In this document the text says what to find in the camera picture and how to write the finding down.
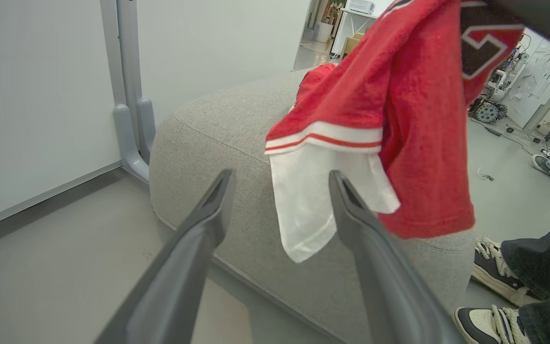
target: gray ottoman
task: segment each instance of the gray ottoman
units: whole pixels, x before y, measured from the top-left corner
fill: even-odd
[[[279,236],[264,138],[294,104],[305,73],[203,96],[165,120],[152,147],[151,202],[175,228],[218,172],[235,168],[233,215],[216,262],[312,326],[346,343],[368,343],[353,257],[338,236],[301,264],[288,258]],[[472,231],[399,242],[445,307],[454,307],[472,271]]]

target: gray upholstered sofa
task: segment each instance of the gray upholstered sofa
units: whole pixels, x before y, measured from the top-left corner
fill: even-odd
[[[369,329],[351,253],[338,237],[293,263],[282,248],[264,138],[294,104],[306,71],[255,81],[198,98],[165,120],[150,161],[150,192],[159,218],[175,228],[223,168],[236,168],[233,215],[216,262],[311,325],[346,343],[366,343]],[[399,240],[446,307],[472,270],[472,233]]]

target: white partition panel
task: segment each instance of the white partition panel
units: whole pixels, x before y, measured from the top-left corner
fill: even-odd
[[[211,91],[290,72],[310,0],[140,0],[143,96],[156,123]]]
[[[113,106],[97,0],[0,0],[0,217],[119,161]]]

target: metal frame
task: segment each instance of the metal frame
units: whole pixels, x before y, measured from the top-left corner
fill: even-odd
[[[101,17],[122,167],[148,183],[156,126],[152,102],[141,89],[137,2],[101,0]]]

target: robotic equipment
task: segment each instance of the robotic equipment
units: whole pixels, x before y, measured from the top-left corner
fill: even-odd
[[[550,0],[491,0],[550,39]],[[329,176],[338,235],[353,252],[374,343],[464,343],[450,316],[391,243],[389,234],[340,172]],[[99,344],[188,344],[207,269],[231,216],[235,173],[224,170],[154,259]]]

